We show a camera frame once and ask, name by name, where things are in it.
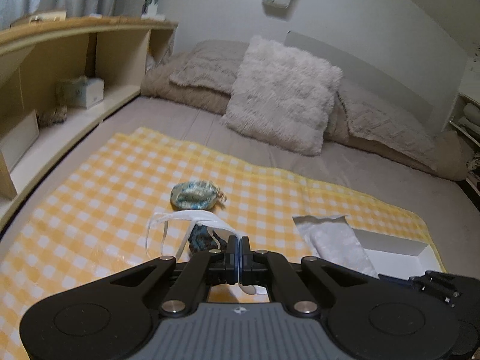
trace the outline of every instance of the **headboard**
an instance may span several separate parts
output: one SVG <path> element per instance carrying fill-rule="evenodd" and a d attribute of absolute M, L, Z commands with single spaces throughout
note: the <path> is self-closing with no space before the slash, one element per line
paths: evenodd
<path fill-rule="evenodd" d="M 363 88 L 390 101 L 392 104 L 406 109 L 420 123 L 425 123 L 432 112 L 431 104 L 425 99 L 388 74 L 348 52 L 293 31 L 289 31 L 286 35 L 285 46 L 297 47 L 314 56 L 327 59 L 333 65 L 342 68 L 344 77 L 360 84 Z"/>

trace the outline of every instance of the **bottle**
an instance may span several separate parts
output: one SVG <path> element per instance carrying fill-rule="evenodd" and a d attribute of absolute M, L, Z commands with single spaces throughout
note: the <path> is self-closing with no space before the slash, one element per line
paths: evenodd
<path fill-rule="evenodd" d="M 157 14 L 158 0 L 145 0 L 142 8 L 142 15 L 153 17 Z"/>

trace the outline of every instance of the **dark blue knitted object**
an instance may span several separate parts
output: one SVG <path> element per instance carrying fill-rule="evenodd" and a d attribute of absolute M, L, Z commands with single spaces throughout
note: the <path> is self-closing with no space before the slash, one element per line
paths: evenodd
<path fill-rule="evenodd" d="M 213 236 L 219 241 L 220 250 L 225 250 L 227 248 L 227 243 L 222 240 L 215 231 L 213 231 Z M 217 243 L 208 234 L 207 226 L 205 225 L 195 225 L 188 238 L 188 242 L 190 243 L 188 248 L 190 249 L 191 254 L 195 254 L 198 251 L 218 249 Z"/>

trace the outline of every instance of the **open white box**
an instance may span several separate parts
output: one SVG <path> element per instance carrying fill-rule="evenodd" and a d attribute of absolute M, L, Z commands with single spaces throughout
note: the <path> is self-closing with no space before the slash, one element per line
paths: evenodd
<path fill-rule="evenodd" d="M 408 279 L 442 269 L 430 245 L 392 235 L 353 229 L 379 274 Z"/>

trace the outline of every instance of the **white logo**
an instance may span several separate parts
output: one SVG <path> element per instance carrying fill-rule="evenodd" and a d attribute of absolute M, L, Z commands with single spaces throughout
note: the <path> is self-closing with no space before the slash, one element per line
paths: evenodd
<path fill-rule="evenodd" d="M 247 312 L 248 310 L 243 306 L 239 306 L 236 309 L 233 309 L 233 311 L 236 312 L 238 315 L 241 315 L 241 314 Z"/>

